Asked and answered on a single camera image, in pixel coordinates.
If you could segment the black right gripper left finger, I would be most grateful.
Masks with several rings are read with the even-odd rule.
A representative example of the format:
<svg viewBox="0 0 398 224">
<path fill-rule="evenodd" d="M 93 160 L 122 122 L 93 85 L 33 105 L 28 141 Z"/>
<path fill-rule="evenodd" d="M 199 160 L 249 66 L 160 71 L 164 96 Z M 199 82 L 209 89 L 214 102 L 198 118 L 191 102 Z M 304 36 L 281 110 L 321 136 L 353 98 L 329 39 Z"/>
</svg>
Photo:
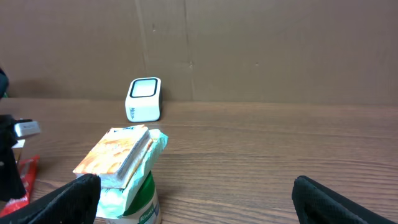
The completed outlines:
<svg viewBox="0 0 398 224">
<path fill-rule="evenodd" d="M 101 179 L 85 174 L 1 218 L 1 224 L 93 224 Z"/>
</svg>

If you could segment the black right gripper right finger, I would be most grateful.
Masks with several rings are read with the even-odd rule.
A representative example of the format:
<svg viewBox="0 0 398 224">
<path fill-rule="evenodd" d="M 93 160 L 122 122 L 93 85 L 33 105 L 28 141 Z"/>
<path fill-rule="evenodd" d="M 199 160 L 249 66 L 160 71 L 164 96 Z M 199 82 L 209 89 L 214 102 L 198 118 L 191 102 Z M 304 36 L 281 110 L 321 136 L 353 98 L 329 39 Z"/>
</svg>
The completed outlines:
<svg viewBox="0 0 398 224">
<path fill-rule="evenodd" d="M 301 224 L 395 224 L 304 175 L 294 181 L 292 201 Z"/>
</svg>

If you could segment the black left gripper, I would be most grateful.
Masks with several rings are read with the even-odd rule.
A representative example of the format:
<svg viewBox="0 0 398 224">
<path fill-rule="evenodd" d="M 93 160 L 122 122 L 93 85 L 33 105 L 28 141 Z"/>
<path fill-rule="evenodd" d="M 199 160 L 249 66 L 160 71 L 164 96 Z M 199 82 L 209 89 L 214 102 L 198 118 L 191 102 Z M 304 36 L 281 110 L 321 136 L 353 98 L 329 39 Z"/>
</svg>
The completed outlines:
<svg viewBox="0 0 398 224">
<path fill-rule="evenodd" d="M 32 120 L 15 120 L 9 114 L 1 115 L 1 201 L 7 202 L 25 195 L 12 147 L 17 144 L 14 125 L 30 121 Z"/>
</svg>

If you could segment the red snack packet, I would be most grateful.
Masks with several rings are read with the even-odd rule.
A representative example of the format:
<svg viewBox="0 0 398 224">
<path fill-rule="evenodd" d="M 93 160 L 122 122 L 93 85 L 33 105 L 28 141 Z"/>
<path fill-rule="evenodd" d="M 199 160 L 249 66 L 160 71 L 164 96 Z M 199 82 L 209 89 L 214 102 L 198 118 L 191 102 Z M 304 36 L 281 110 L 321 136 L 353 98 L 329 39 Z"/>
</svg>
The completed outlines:
<svg viewBox="0 0 398 224">
<path fill-rule="evenodd" d="M 5 217 L 6 215 L 15 212 L 16 210 L 21 209 L 30 203 L 30 195 L 32 193 L 37 175 L 37 164 L 39 159 L 40 156 L 36 155 L 31 159 L 20 161 L 18 170 L 21 181 L 25 188 L 25 195 L 19 199 L 10 199 L 1 211 L 1 217 Z"/>
</svg>

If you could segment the teal orange soup packet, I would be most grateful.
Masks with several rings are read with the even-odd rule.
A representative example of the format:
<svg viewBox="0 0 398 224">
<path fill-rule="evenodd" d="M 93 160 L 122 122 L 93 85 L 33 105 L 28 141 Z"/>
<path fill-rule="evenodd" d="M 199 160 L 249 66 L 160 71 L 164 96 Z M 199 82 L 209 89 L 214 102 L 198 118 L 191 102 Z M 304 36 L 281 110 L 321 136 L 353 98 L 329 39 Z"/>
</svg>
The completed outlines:
<svg viewBox="0 0 398 224">
<path fill-rule="evenodd" d="M 151 172 L 169 137 L 145 125 L 111 128 L 74 168 L 77 177 L 101 179 L 96 216 L 118 219 L 129 208 Z"/>
</svg>

